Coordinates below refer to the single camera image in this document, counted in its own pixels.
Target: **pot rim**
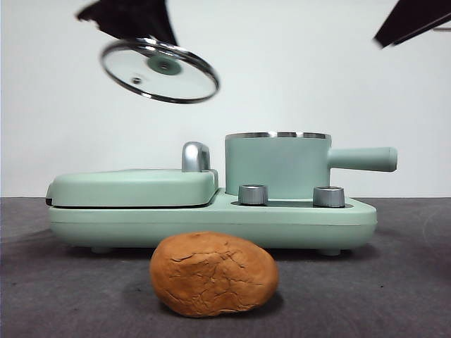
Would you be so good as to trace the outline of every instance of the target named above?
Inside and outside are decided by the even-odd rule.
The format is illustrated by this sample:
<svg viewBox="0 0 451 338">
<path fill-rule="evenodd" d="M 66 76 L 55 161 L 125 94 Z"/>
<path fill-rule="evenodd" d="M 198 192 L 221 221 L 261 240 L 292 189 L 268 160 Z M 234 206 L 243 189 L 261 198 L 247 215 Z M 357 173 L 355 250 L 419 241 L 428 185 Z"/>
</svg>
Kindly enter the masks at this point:
<svg viewBox="0 0 451 338">
<path fill-rule="evenodd" d="M 329 134 L 320 132 L 240 132 L 237 134 L 229 134 L 225 136 L 228 139 L 254 139 L 261 137 L 296 137 L 300 139 L 331 139 Z"/>
</svg>

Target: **appliance foot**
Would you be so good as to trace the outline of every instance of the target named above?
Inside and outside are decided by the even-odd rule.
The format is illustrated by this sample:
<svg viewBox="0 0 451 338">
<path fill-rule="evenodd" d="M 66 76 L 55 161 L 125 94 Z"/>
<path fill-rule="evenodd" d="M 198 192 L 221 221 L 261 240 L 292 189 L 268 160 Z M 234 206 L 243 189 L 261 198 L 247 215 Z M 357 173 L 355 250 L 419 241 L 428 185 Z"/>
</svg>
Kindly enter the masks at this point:
<svg viewBox="0 0 451 338">
<path fill-rule="evenodd" d="M 93 246 L 92 248 L 91 248 L 91 251 L 94 253 L 94 254 L 109 254 L 110 252 L 112 252 L 113 251 L 113 248 L 108 248 L 108 247 L 105 247 L 105 246 Z"/>
<path fill-rule="evenodd" d="M 333 257 L 333 256 L 339 256 L 341 253 L 341 250 L 340 249 L 318 249 L 318 250 L 316 250 L 316 252 L 323 256 Z"/>
</svg>

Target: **appliance base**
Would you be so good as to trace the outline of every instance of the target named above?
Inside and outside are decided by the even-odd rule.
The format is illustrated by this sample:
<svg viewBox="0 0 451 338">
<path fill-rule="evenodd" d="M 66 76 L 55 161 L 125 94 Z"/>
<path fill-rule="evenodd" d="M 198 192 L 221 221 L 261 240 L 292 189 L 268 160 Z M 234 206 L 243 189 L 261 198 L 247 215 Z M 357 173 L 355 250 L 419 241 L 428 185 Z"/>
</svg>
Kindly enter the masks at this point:
<svg viewBox="0 0 451 338">
<path fill-rule="evenodd" d="M 52 206 L 49 213 L 51 230 L 59 239 L 97 253 L 118 247 L 154 248 L 173 234 L 214 231 L 264 248 L 318 249 L 336 256 L 367 243 L 377 224 L 373 206 L 349 198 L 345 202 L 345 208 L 313 207 L 311 199 L 242 206 L 221 188 L 210 204 L 199 208 Z"/>
</svg>

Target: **glass lid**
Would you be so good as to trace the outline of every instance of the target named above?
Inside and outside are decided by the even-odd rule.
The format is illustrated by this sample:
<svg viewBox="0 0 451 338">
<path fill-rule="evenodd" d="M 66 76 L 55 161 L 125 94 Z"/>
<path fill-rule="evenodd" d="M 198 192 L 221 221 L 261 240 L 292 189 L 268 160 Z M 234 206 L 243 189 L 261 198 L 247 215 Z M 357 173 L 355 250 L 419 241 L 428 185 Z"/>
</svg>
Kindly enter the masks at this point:
<svg viewBox="0 0 451 338">
<path fill-rule="evenodd" d="M 122 87 L 150 99 L 193 104 L 219 90 L 215 70 L 186 49 L 156 39 L 127 39 L 101 55 L 107 74 Z"/>
</svg>

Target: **mint green appliance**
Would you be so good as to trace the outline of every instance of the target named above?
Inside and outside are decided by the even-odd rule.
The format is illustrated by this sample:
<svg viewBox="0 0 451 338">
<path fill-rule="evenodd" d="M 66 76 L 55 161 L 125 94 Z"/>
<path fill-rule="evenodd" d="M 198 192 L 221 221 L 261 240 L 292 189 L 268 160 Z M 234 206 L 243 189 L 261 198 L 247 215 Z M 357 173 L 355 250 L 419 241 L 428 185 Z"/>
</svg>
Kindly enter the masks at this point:
<svg viewBox="0 0 451 338">
<path fill-rule="evenodd" d="M 210 230 L 334 256 L 367 243 L 377 217 L 374 207 L 329 187 L 330 168 L 393 171 L 397 163 L 393 148 L 335 151 L 318 133 L 229 135 L 225 149 L 225 189 L 199 142 L 183 147 L 179 170 L 58 176 L 47 192 L 51 230 L 98 253 Z"/>
</svg>

